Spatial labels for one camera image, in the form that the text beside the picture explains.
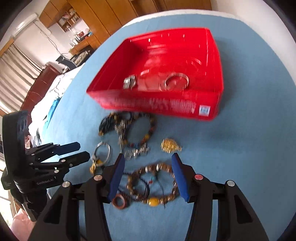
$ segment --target metal screw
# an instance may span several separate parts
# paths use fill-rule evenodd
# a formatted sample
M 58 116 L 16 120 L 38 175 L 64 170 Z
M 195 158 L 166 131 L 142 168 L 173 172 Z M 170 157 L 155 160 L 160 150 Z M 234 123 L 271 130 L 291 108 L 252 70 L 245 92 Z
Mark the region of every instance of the metal screw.
M 64 188 L 67 188 L 67 187 L 69 187 L 70 186 L 70 182 L 63 182 L 63 184 L 62 184 L 62 186 L 64 187 Z
M 227 185 L 230 186 L 230 187 L 233 187 L 235 185 L 235 182 L 234 181 L 227 181 Z
M 194 178 L 195 178 L 196 180 L 202 180 L 202 179 L 203 179 L 203 175 L 201 175 L 201 174 L 196 174 L 196 175 L 194 176 Z
M 100 180 L 102 180 L 103 179 L 103 176 L 102 175 L 95 175 L 94 176 L 94 180 L 95 181 L 100 181 Z

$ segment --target robotic arm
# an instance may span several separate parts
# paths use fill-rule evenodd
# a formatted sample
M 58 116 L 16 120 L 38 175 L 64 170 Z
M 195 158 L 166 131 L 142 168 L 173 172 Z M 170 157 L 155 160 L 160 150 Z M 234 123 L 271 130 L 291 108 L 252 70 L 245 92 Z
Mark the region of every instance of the robotic arm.
M 81 152 L 58 162 L 42 163 L 53 155 L 76 151 L 80 145 L 77 142 L 64 146 L 50 143 L 25 151 L 22 135 L 25 118 L 23 112 L 3 118 L 7 172 L 1 181 L 4 188 L 15 193 L 16 199 L 29 203 L 27 207 L 38 218 L 29 241 L 78 241 L 79 200 L 85 201 L 87 240 L 111 241 L 103 203 L 110 203 L 117 193 L 125 166 L 123 154 L 119 154 L 115 164 L 106 167 L 102 175 L 72 185 L 63 181 L 64 175 L 69 168 L 87 162 L 89 153 Z M 225 184 L 211 182 L 196 174 L 191 166 L 183 164 L 177 153 L 172 156 L 172 168 L 180 195 L 186 202 L 194 202 L 186 241 L 209 240 L 213 200 L 218 200 L 217 241 L 268 241 L 256 213 L 234 181 L 228 180 Z M 46 188 L 57 185 L 61 186 L 46 203 Z M 17 241 L 1 220 L 0 217 L 2 237 Z

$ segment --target red plastic box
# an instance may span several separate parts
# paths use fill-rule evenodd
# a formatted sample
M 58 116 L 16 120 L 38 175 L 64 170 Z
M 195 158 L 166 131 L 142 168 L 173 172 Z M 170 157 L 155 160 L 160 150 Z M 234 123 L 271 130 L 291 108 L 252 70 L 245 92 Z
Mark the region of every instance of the red plastic box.
M 189 78 L 170 81 L 172 73 Z M 136 76 L 132 89 L 123 81 Z M 103 108 L 211 120 L 218 113 L 223 75 L 209 29 L 178 28 L 131 37 L 109 57 L 86 91 Z

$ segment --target pink bag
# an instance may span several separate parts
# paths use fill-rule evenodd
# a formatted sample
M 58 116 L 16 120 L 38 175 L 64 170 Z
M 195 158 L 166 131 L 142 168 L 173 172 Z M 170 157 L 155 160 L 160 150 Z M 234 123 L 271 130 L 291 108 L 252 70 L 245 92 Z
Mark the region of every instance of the pink bag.
M 20 209 L 14 216 L 10 229 L 19 241 L 27 241 L 34 225 L 35 222 L 32 222 L 26 212 Z

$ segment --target bed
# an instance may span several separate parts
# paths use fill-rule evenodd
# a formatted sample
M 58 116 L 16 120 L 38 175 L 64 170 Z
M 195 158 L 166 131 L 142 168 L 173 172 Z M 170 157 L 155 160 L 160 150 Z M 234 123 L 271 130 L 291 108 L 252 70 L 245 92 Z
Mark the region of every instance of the bed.
M 59 101 L 83 65 L 65 74 L 58 75 L 53 80 L 44 98 L 34 106 L 30 113 L 32 122 L 28 127 L 33 146 L 42 145 L 43 137 Z
M 111 164 L 120 152 L 116 133 L 99 137 L 98 127 L 110 113 L 86 94 L 104 62 L 127 37 L 177 27 L 209 28 L 218 45 L 225 91 L 219 115 L 211 122 L 157 116 L 157 129 L 148 142 L 147 156 L 126 162 L 125 171 L 156 162 L 170 162 L 160 149 L 162 139 L 173 137 L 183 147 L 180 157 L 214 182 L 231 179 L 257 213 L 270 241 L 277 240 L 296 211 L 296 87 L 286 67 L 268 44 L 232 15 L 180 10 L 165 16 L 135 19 L 104 42 L 89 58 L 60 100 L 44 136 L 45 142 L 79 142 L 80 151 L 92 154 L 100 141 L 112 148 Z M 134 138 L 141 138 L 145 127 Z M 91 178 L 91 161 L 71 168 L 64 180 L 73 184 Z M 168 191 L 171 183 L 165 187 Z M 193 204 L 177 198 L 163 206 L 133 203 L 118 210 L 105 204 L 113 241 L 184 240 Z M 213 205 L 211 240 L 217 231 L 217 202 Z M 83 203 L 81 233 L 86 234 Z

